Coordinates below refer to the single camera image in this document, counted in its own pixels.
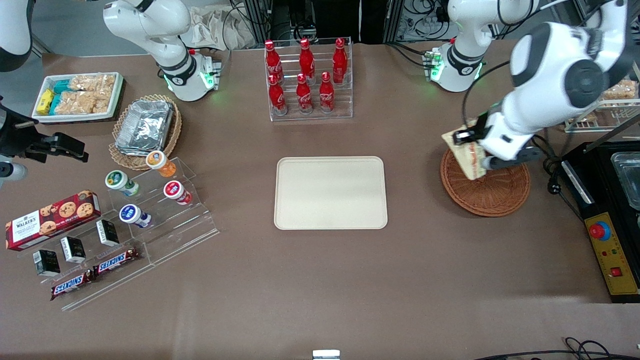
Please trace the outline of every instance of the red glass bottle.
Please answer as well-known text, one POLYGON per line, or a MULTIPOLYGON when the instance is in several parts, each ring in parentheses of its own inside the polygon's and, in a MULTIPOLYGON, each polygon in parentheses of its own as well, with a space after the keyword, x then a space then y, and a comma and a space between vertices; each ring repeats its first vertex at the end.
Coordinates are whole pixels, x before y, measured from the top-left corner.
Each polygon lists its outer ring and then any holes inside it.
POLYGON ((298 108, 300 112, 304 115, 311 114, 314 110, 314 105, 311 103, 311 89, 307 84, 307 77, 304 74, 298 74, 296 94, 298 94, 298 108))
POLYGON ((273 105, 274 115, 282 116, 287 114, 289 109, 284 100, 284 91, 278 85, 278 78, 275 75, 269 75, 269 100, 273 105))
POLYGON ((300 40, 300 49, 300 70, 305 75, 307 83, 313 85, 316 83, 316 61, 309 49, 309 39, 300 40))
POLYGON ((344 50, 344 39, 338 38, 335 41, 335 52, 333 53, 333 83, 342 84, 347 73, 347 53, 344 50))
POLYGON ((268 75, 275 75, 278 79, 278 83, 284 82, 284 73, 282 72, 282 62, 280 61, 280 55, 276 52, 273 41, 267 40, 264 42, 264 48, 267 50, 266 62, 268 75))
POLYGON ((322 73, 322 84, 320 84, 320 110, 328 114, 335 107, 335 93, 331 84, 331 75, 328 71, 322 73))

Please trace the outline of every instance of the table surface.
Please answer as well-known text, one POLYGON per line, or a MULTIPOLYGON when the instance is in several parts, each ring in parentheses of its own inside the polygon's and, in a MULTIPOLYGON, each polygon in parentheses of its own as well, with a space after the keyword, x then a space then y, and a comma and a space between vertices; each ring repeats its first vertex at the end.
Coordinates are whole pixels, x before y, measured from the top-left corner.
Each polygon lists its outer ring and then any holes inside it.
MULTIPOLYGON (((494 42, 489 66, 512 46, 494 42)), ((459 126, 463 95, 425 82, 389 47, 353 50, 353 119, 271 123, 260 50, 233 53, 220 91, 178 102, 184 125, 174 155, 196 172, 221 229, 209 241, 71 313, 49 302, 30 261, 0 252, 3 359, 307 359, 319 348, 341 349, 347 360, 472 359, 563 348, 564 336, 638 355, 638 305, 609 304, 585 228, 547 193, 540 164, 529 167, 531 194, 516 213, 483 218, 461 209, 444 192, 439 166, 440 135, 459 126), (388 225, 278 230, 276 164, 287 156, 380 157, 388 225)), ((120 72, 125 104, 171 95, 150 56, 44 62, 47 74, 120 72)), ((508 69, 496 71, 474 89, 469 113, 510 89, 508 69)), ((104 175, 118 168, 108 153, 112 127, 41 127, 84 141, 89 163, 26 162, 28 178, 0 192, 0 218, 85 188, 107 196, 104 175)))

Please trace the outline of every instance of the red box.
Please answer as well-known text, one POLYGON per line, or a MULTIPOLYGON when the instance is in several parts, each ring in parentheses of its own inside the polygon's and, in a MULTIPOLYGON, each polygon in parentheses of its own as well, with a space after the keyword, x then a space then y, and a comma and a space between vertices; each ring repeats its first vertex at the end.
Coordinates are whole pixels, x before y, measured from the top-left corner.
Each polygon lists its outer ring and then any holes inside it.
POLYGON ((6 223, 6 248, 22 251, 100 217, 98 196, 89 190, 6 223))

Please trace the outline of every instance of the emergency stop button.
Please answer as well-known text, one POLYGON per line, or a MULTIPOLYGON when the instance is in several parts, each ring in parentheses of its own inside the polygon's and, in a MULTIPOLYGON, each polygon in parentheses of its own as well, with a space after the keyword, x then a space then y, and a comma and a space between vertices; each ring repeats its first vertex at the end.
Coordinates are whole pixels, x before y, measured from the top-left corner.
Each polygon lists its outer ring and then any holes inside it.
POLYGON ((604 221, 589 226, 589 235, 600 240, 607 241, 611 237, 611 228, 604 221))

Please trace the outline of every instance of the round wicker plate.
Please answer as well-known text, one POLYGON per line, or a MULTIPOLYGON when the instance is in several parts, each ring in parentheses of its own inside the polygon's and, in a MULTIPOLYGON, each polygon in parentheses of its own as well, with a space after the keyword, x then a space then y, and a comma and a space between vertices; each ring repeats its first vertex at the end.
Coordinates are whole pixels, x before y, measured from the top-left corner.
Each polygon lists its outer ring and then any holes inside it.
MULTIPOLYGON (((173 116, 171 119, 171 128, 169 129, 169 133, 167 134, 166 144, 164 145, 164 154, 169 157, 175 144, 178 142, 178 137, 180 136, 180 130, 182 129, 182 116, 180 115, 180 111, 178 110, 178 106, 176 106, 175 102, 170 98, 164 95, 146 95, 138 100, 148 100, 148 101, 166 101, 173 105, 173 116)), ((113 127, 113 139, 118 138, 118 134, 120 133, 120 129, 122 128, 122 122, 124 118, 127 117, 127 113, 129 112, 129 108, 131 104, 127 106, 127 108, 120 114, 118 121, 113 127)), ((145 171, 149 170, 147 163, 145 161, 144 156, 130 156, 124 155, 118 149, 116 149, 116 144, 112 143, 109 145, 109 153, 111 154, 111 158, 118 165, 121 165, 126 168, 130 168, 137 171, 145 171)))
POLYGON ((442 156, 440 179, 453 201, 484 217, 511 214, 524 204, 531 189, 527 165, 489 170, 485 176, 469 180, 449 149, 442 156))

